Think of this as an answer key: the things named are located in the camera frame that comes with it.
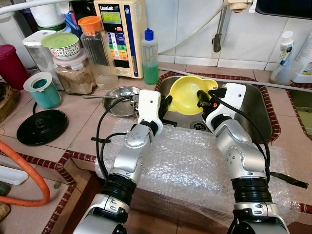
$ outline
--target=digital display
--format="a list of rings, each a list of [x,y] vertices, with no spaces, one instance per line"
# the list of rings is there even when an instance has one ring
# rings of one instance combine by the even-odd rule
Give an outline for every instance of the digital display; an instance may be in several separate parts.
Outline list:
[[[119,12],[102,12],[103,23],[121,24]]]

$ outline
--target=bubble wrap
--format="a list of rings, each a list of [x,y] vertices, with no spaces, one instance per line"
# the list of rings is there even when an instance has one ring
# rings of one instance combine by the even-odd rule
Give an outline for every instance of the bubble wrap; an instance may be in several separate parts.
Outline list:
[[[128,132],[133,124],[132,120],[120,119],[113,133]],[[112,142],[105,145],[104,162],[108,171],[123,139],[124,136],[114,136]],[[283,149],[270,147],[270,152],[271,171],[288,174],[287,161],[282,157]],[[233,219],[234,191],[212,134],[165,125],[162,133],[154,138],[145,165],[139,188],[165,195],[168,199],[178,199],[182,204],[185,202],[188,208],[229,227]],[[95,167],[97,175],[103,178],[98,161]],[[287,223],[295,221],[298,215],[290,209],[299,210],[290,186],[275,177],[271,177],[269,183],[273,202],[279,205],[281,216]]]

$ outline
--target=teal cup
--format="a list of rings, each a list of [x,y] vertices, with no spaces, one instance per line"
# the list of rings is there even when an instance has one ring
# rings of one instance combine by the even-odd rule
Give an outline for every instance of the teal cup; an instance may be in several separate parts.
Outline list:
[[[25,81],[23,87],[43,109],[52,109],[60,104],[59,92],[52,82],[52,75],[48,72],[33,75]]]

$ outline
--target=kitchen sink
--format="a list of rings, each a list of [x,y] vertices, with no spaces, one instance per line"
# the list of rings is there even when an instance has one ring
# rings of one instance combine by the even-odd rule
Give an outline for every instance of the kitchen sink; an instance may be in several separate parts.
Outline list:
[[[300,115],[309,138],[312,139],[312,93],[290,90],[289,95]]]
[[[164,79],[159,87],[159,92],[167,96],[173,83],[181,76],[172,76]],[[218,86],[221,87],[225,82],[218,82]],[[242,107],[240,108],[249,118],[251,118],[258,128],[261,130],[265,139],[269,139],[272,134],[272,126],[270,118],[261,94],[261,91],[250,84],[246,84],[246,94]],[[209,129],[203,122],[202,113],[194,116],[185,116],[178,112],[168,111],[164,116],[164,119],[170,121],[176,121],[178,127],[191,128],[201,131],[209,132]],[[245,129],[245,131],[251,136],[251,138],[257,142],[261,141],[256,129],[241,115],[236,114],[235,118]]]

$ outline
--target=sink drain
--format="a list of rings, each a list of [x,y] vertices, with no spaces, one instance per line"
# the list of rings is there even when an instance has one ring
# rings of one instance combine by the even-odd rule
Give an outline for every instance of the sink drain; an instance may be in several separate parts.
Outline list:
[[[190,128],[200,130],[200,131],[206,131],[207,130],[206,125],[201,121],[192,122],[190,125]]]

